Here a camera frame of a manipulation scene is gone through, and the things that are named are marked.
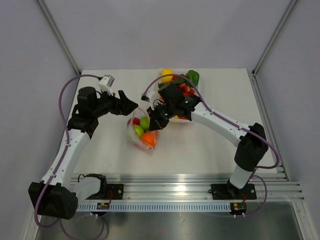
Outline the green lime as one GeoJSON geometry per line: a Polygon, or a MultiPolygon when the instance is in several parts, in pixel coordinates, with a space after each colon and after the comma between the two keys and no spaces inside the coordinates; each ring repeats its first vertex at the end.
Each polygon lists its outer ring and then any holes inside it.
{"type": "Polygon", "coordinates": [[[140,120],[139,120],[139,125],[145,130],[149,130],[150,127],[150,122],[147,116],[143,116],[140,120]]]}

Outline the orange fruit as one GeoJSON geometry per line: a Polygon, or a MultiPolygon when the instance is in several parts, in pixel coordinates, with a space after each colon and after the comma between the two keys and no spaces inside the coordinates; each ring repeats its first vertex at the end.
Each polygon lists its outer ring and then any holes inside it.
{"type": "Polygon", "coordinates": [[[156,140],[151,132],[145,132],[141,135],[140,140],[145,144],[154,147],[156,140]]]}

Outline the green apple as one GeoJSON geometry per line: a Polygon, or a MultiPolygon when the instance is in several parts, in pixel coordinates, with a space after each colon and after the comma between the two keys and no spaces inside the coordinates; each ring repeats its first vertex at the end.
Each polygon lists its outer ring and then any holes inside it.
{"type": "Polygon", "coordinates": [[[133,125],[133,130],[139,137],[145,133],[145,130],[140,125],[133,125]]]}

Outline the clear zip top bag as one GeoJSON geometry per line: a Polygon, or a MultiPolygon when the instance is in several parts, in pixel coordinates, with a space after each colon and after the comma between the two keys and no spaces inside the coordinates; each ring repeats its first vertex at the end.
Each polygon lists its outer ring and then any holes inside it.
{"type": "Polygon", "coordinates": [[[126,124],[127,140],[137,148],[154,150],[159,132],[157,130],[150,131],[149,127],[149,115],[140,107],[136,108],[126,124]]]}

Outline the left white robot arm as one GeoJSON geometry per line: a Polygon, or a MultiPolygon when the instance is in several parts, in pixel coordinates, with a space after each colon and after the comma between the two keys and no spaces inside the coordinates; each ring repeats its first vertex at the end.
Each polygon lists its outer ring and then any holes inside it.
{"type": "Polygon", "coordinates": [[[122,90],[119,96],[94,87],[78,91],[77,103],[67,123],[66,140],[56,158],[40,182],[32,182],[28,188],[34,206],[34,216],[71,219],[79,203],[86,199],[113,198],[107,178],[102,174],[89,173],[74,188],[71,178],[77,162],[98,127],[98,119],[106,114],[128,116],[138,104],[128,99],[122,90]]]}

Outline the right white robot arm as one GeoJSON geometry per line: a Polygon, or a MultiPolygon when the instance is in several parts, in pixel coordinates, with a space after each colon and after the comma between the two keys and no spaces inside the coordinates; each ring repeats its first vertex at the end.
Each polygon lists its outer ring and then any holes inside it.
{"type": "Polygon", "coordinates": [[[148,91],[141,96],[142,101],[149,103],[147,113],[151,131],[164,129],[170,119],[178,116],[208,127],[236,147],[235,168],[226,183],[226,190],[230,197],[239,198],[269,149],[264,127],[259,123],[237,124],[233,119],[205,105],[204,100],[196,94],[184,96],[172,83],[162,86],[157,93],[148,91]]]}

